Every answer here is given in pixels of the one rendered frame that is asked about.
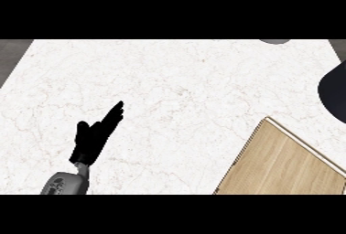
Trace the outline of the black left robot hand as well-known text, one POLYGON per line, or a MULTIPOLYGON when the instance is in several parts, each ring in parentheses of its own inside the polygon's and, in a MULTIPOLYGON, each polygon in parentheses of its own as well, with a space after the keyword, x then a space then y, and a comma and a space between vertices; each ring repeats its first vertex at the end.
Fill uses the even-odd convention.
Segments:
POLYGON ((92 125, 85 121, 77 123, 76 146, 70 158, 73 164, 94 165, 122 120, 123 101, 117 103, 100 122, 95 122, 92 125))

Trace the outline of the pale wooden tray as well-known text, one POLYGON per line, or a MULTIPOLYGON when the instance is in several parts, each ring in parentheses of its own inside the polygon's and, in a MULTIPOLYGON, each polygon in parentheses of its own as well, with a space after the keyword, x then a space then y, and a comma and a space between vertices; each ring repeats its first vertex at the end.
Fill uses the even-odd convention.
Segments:
POLYGON ((345 187, 346 171, 267 116, 213 193, 342 195, 345 187))

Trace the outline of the dark rounded pot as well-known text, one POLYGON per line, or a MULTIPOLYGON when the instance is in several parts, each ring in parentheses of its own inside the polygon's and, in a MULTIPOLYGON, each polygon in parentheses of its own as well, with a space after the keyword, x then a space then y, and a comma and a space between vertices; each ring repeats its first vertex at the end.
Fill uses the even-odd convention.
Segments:
POLYGON ((346 60, 324 75, 318 93, 326 109, 346 123, 346 60))

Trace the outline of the grey rounded object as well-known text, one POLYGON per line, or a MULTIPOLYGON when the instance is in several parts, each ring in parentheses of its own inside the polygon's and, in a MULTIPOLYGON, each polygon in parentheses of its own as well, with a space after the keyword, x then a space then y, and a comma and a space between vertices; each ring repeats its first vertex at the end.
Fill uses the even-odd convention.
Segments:
POLYGON ((290 41, 290 39, 261 39, 261 41, 273 45, 280 45, 286 44, 290 41))

